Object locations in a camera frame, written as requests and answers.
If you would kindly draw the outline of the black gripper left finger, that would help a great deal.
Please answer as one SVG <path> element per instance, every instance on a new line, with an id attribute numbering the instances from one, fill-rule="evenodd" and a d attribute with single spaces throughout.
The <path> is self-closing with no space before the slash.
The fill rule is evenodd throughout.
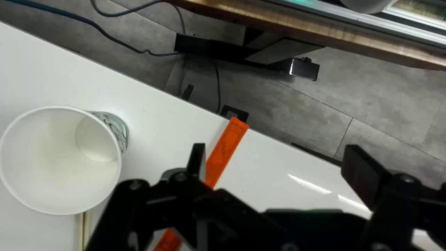
<path id="1" fill-rule="evenodd" d="M 187 173 L 204 180 L 207 173 L 207 148 L 203 142 L 194 144 L 187 163 Z"/>

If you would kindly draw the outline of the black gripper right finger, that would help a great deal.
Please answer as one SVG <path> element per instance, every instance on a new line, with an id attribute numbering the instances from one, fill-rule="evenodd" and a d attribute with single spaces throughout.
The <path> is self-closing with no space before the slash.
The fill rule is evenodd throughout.
<path id="1" fill-rule="evenodd" d="M 359 145 L 346 146 L 342 176 L 368 209 L 377 208 L 382 188 L 392 178 L 391 171 Z"/>

